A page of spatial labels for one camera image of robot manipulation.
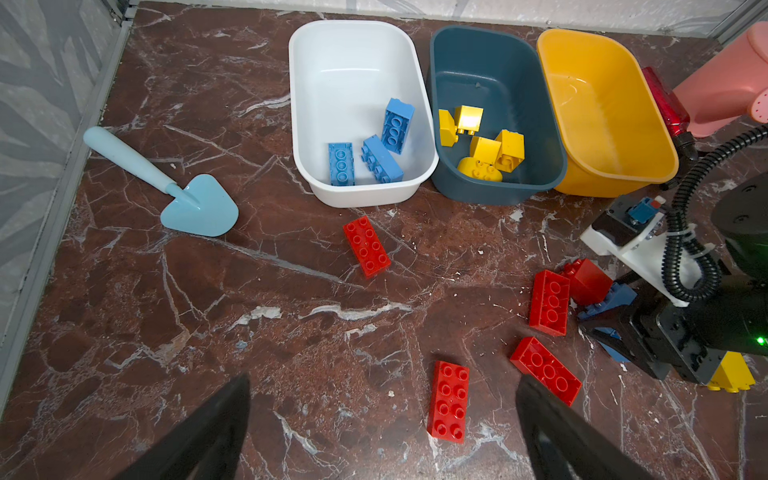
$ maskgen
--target pink watering can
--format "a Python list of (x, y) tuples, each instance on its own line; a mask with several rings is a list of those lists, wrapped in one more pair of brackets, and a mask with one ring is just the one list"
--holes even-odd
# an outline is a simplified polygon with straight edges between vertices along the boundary
[(743, 114), (768, 122), (768, 22), (752, 25), (674, 93), (694, 137), (708, 137)]

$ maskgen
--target marble floor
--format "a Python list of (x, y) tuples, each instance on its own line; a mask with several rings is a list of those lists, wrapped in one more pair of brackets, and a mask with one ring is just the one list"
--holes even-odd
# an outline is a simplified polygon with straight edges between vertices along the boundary
[[(528, 327), (539, 270), (590, 257), (623, 273), (578, 240), (609, 200), (552, 191), (485, 207), (429, 181), (397, 205), (314, 198), (291, 156), (287, 45), (323, 18), (350, 17), (141, 3), (102, 124), (180, 184), (213, 174), (240, 219), (218, 238), (165, 230), (168, 197), (89, 160), (0, 424), (0, 475), (111, 477), (247, 372), (238, 478), (530, 478), (508, 357), (533, 335), (584, 382), (574, 410), (656, 477), (765, 478), (763, 357), (749, 359), (751, 391), (710, 392), (621, 368), (573, 313), (565, 337)], [(382, 20), (412, 37), (426, 75), (447, 22)], [(532, 45), (541, 32), (483, 26)], [(719, 48), (610, 36), (672, 85)], [(707, 178), (693, 209), (702, 238), (722, 245), (708, 212), (760, 171), (764, 149)], [(342, 231), (363, 214), (392, 258), (371, 280)], [(462, 445), (425, 430), (437, 359), (471, 370)]]

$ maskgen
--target shovel handle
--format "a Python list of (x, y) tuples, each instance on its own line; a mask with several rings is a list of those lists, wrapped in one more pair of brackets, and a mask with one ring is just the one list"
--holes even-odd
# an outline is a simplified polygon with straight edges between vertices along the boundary
[(88, 128), (83, 134), (83, 141), (117, 166), (123, 167), (164, 194), (168, 193), (169, 185), (176, 184), (149, 160), (102, 127)]

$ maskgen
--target white wall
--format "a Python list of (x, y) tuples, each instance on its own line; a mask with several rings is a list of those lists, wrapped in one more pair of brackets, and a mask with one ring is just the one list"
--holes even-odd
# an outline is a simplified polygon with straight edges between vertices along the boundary
[(743, 0), (161, 0), (304, 12), (706, 36)]

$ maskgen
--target red lego brick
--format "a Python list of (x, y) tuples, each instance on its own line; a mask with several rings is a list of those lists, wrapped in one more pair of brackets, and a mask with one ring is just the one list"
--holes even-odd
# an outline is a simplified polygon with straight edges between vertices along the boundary
[(581, 306), (605, 300), (614, 281), (589, 259), (566, 263), (563, 276), (571, 281), (571, 298)]
[(568, 279), (549, 270), (536, 274), (531, 300), (531, 328), (554, 336), (565, 335), (568, 323)]
[(566, 405), (573, 405), (581, 390), (581, 380), (569, 372), (535, 337), (524, 338), (509, 361), (521, 372), (533, 375)]
[(357, 260), (360, 262), (366, 278), (370, 278), (392, 265), (392, 261), (384, 251), (384, 247), (379, 242), (379, 237), (373, 231), (367, 216), (345, 225), (344, 234), (346, 234), (349, 245), (357, 255)]
[(440, 362), (435, 364), (432, 403), (427, 432), (436, 439), (464, 443), (465, 416), (469, 392), (469, 369)]

